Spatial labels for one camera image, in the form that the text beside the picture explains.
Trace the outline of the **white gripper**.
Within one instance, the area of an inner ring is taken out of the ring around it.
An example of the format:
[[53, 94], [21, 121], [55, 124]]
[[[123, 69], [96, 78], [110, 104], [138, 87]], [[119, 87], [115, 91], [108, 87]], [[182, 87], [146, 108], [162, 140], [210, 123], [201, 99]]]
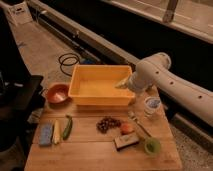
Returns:
[[129, 80], [129, 76], [123, 78], [122, 80], [120, 80], [115, 87], [117, 89], [127, 89], [128, 88], [128, 80]]

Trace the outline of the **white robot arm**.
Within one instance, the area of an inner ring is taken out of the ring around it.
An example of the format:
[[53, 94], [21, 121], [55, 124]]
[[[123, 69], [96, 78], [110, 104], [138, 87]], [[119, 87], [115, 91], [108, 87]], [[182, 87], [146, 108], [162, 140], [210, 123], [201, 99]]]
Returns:
[[136, 63], [135, 71], [119, 80], [115, 87], [142, 93], [156, 85], [181, 106], [213, 126], [213, 92], [184, 80], [169, 71], [171, 58], [166, 53], [155, 53]]

